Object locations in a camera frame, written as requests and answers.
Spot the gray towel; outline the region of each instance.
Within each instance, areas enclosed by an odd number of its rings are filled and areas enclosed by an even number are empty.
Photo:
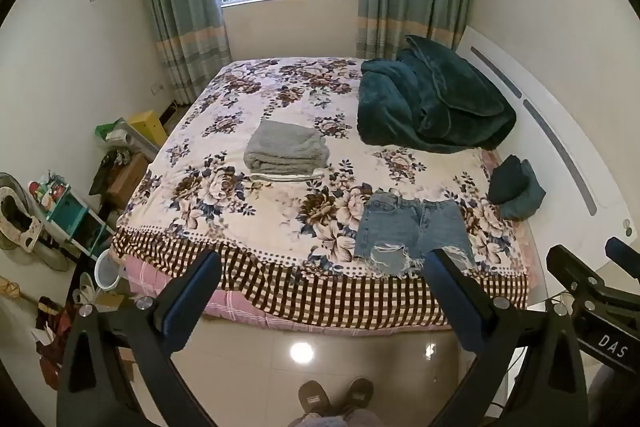
[[[312,174],[326,167],[329,149],[315,129],[262,120],[244,151],[251,172],[264,174]]]

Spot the electrical outlet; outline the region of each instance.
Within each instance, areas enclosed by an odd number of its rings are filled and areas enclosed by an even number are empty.
[[[153,86],[151,86],[151,94],[156,95],[163,89],[164,89],[164,84],[162,82],[156,82]]]

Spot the pants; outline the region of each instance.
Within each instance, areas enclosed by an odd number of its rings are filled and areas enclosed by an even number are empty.
[[[354,255],[389,275],[405,275],[436,248],[458,269],[475,266],[465,222],[455,201],[405,200],[376,191],[364,207]]]
[[[322,417],[316,413],[309,413],[294,420],[289,427],[385,427],[375,414],[367,409],[356,409],[347,416]]]

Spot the white bucket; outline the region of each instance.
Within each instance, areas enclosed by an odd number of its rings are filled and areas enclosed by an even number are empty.
[[[125,275],[124,268],[111,258],[109,250],[103,251],[98,257],[98,261],[95,262],[94,270],[95,282],[100,286],[100,289],[113,290],[123,275]]]

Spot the dark green blanket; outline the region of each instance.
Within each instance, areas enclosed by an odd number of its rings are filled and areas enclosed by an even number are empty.
[[[452,50],[407,36],[396,60],[362,63],[358,132],[369,145],[437,153],[495,149],[516,114],[500,90]]]

